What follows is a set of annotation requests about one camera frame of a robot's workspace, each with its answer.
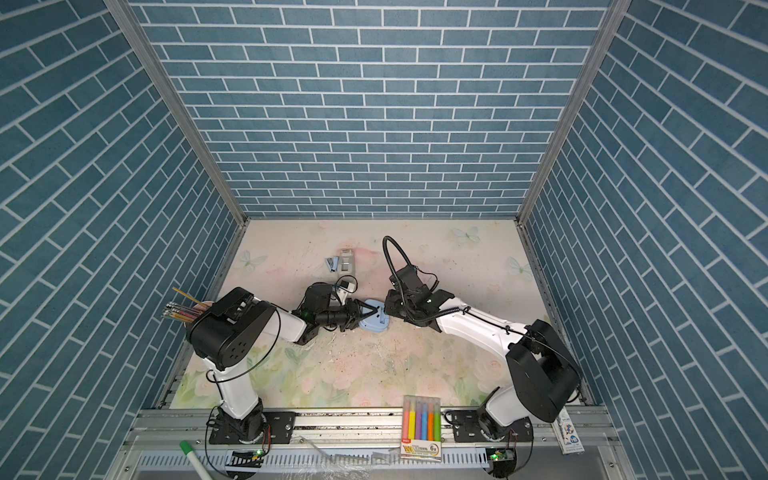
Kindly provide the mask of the green capped marker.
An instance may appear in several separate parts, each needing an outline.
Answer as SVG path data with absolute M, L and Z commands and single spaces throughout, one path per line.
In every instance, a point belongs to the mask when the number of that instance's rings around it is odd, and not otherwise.
M 195 470 L 197 475 L 201 480 L 212 480 L 213 477 L 210 475 L 206 467 L 203 465 L 203 463 L 198 458 L 197 454 L 195 453 L 194 449 L 191 447 L 191 445 L 185 441 L 182 440 L 179 443 L 180 449 L 182 453 L 185 455 L 187 460 L 192 465 L 192 468 Z

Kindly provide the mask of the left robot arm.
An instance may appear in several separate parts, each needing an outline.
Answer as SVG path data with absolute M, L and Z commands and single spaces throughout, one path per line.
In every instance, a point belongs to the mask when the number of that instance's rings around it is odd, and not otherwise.
M 236 287 L 214 302 L 187 328 L 187 340 L 210 372 L 221 407 L 232 419 L 244 420 L 259 408 L 249 379 L 247 357 L 264 334 L 305 345 L 322 328 L 346 331 L 378 313 L 378 307 L 349 296 L 347 287 L 325 282 L 310 285 L 299 306 L 288 311 Z

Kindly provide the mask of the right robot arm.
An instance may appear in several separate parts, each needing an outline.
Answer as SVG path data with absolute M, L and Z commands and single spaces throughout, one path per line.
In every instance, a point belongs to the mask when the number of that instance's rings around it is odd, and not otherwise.
M 421 328 L 467 340 L 508 367 L 511 384 L 495 388 L 477 410 L 480 430 L 500 440 L 520 420 L 554 422 L 581 381 L 577 362 L 551 324 L 507 321 L 444 290 L 402 294 L 389 290 L 385 313 Z

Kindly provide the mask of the blue battery pack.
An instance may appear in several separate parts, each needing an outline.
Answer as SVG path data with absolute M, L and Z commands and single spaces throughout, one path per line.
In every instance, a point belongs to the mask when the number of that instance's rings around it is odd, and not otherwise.
M 328 257 L 325 259 L 325 263 L 330 272 L 336 272 L 338 270 L 339 258 L 337 256 Z

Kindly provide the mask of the light blue alarm clock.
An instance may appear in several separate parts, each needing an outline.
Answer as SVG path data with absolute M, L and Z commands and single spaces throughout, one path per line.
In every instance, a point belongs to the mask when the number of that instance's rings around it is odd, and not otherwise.
M 380 310 L 377 314 L 362 314 L 358 326 L 365 331 L 382 333 L 388 329 L 390 317 L 385 313 L 385 304 L 380 302 Z

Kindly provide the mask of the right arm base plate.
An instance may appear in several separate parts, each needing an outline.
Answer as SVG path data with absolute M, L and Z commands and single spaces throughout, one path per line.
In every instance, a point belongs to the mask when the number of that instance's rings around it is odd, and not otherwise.
M 502 426 L 482 409 L 447 409 L 442 415 L 456 443 L 530 442 L 534 437 L 529 418 Z

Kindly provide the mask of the highlighter marker pack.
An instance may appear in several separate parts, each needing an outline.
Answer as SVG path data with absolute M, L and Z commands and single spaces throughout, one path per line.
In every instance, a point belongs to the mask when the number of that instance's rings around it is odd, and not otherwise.
M 441 462 L 441 419 L 438 397 L 406 395 L 402 407 L 400 456 L 407 460 Z

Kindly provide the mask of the toothbrush package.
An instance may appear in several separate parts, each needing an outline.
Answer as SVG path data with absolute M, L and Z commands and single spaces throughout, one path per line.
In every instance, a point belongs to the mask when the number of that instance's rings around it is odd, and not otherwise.
M 575 424 L 566 408 L 559 412 L 552 423 L 552 429 L 563 455 L 582 454 L 585 452 Z

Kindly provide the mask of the pencil cup holder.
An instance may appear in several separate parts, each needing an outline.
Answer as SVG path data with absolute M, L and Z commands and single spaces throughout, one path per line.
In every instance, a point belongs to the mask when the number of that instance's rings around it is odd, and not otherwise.
M 196 298 L 180 290 L 179 288 L 173 287 L 172 291 L 178 295 L 181 295 L 184 299 L 189 300 L 190 304 L 186 305 L 178 302 L 168 302 L 161 312 L 161 316 L 163 318 L 177 320 L 185 324 L 191 324 L 213 306 L 212 301 L 198 301 Z

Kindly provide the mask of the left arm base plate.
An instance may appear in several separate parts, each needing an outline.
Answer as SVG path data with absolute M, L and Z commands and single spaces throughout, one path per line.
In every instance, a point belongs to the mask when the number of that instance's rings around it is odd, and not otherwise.
M 235 419 L 221 408 L 206 422 L 213 445 L 289 444 L 297 415 L 289 411 L 258 411 Z

